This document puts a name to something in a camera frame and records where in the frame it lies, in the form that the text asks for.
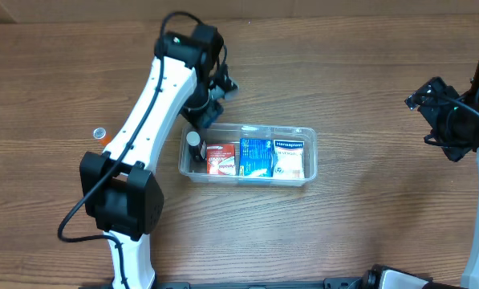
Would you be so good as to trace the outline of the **dark syrup bottle white cap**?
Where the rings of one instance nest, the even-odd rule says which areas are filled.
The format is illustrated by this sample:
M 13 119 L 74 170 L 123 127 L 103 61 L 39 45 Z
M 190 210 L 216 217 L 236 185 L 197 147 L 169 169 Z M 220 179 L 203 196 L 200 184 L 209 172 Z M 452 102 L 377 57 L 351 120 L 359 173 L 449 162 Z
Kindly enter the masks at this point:
M 186 143 L 189 153 L 195 162 L 203 162 L 206 160 L 206 143 L 200 134 L 191 131 L 186 135 Z

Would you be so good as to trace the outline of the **red medicine box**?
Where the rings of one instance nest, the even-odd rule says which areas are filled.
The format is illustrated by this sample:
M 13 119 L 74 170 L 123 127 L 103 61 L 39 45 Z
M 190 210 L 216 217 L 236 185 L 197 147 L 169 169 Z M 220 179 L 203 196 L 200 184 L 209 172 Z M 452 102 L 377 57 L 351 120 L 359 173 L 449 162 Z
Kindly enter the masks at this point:
M 234 144 L 212 144 L 206 149 L 207 173 L 211 175 L 236 175 Z

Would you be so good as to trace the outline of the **blue lozenge box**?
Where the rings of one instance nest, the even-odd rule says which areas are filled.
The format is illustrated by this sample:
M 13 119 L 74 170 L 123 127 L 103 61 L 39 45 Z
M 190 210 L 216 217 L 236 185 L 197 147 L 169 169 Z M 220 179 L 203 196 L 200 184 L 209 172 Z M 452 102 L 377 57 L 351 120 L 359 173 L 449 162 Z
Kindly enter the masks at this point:
M 273 141 L 241 138 L 239 175 L 244 177 L 271 177 L 273 169 Z

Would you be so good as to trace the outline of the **clear plastic container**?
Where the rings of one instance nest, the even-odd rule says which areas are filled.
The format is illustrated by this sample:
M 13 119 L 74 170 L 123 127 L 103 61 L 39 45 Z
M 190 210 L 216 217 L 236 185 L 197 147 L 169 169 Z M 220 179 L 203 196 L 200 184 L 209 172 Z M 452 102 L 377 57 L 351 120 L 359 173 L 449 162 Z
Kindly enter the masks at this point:
M 188 150 L 186 135 L 198 132 L 206 143 L 206 149 L 215 144 L 234 144 L 236 175 L 211 175 L 207 173 L 207 159 L 195 162 Z M 273 177 L 244 177 L 239 175 L 240 139 L 268 139 L 273 141 L 273 168 L 274 168 L 274 140 L 299 140 L 304 142 L 303 179 L 277 179 Z M 315 179 L 317 175 L 317 136 L 311 128 L 260 125 L 260 124 L 213 124 L 209 128 L 195 129 L 187 125 L 182 130 L 181 149 L 179 156 L 179 171 L 195 182 L 213 182 L 235 185 L 275 185 L 275 186 L 303 186 Z

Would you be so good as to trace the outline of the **white Hansaplast box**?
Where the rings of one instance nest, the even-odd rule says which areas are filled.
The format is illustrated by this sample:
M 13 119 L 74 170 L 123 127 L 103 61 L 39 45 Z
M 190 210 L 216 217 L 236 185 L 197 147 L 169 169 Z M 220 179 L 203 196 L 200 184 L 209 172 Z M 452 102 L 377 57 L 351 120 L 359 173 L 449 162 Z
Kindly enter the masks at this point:
M 303 179 L 304 142 L 274 140 L 273 177 L 277 179 Z

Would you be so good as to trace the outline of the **orange tablet tube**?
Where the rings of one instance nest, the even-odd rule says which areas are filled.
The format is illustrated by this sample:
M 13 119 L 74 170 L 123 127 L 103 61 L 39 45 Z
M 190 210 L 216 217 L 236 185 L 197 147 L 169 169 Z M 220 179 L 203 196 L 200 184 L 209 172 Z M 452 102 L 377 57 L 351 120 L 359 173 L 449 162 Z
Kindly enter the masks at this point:
M 111 141 L 112 137 L 108 134 L 105 128 L 99 127 L 93 130 L 93 137 L 103 146 L 106 147 Z

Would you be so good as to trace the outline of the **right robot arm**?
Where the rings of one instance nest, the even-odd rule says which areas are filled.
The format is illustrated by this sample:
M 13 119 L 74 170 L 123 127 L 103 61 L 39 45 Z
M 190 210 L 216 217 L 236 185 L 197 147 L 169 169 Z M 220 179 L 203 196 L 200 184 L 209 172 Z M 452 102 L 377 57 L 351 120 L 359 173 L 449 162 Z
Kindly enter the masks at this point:
M 459 94 L 440 77 L 433 77 L 406 100 L 411 110 L 417 110 L 431 126 L 424 143 L 439 147 L 453 162 L 467 153 L 477 157 L 479 181 L 479 60 L 471 87 Z M 479 194 L 473 244 L 469 260 L 461 276 L 463 288 L 479 288 Z

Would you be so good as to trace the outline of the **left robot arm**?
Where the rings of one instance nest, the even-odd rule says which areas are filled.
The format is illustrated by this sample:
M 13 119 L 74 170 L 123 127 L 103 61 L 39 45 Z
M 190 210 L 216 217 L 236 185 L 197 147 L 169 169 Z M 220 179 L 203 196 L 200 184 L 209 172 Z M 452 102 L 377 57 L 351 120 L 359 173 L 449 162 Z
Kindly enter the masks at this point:
M 101 154 L 88 152 L 81 160 L 84 209 L 112 252 L 111 288 L 152 288 L 156 282 L 150 234 L 164 206 L 157 162 L 178 116 L 208 128 L 223 112 L 219 99 L 236 92 L 220 55 L 225 50 L 215 26 L 199 23 L 189 36 L 163 33 L 148 82 L 121 131 Z

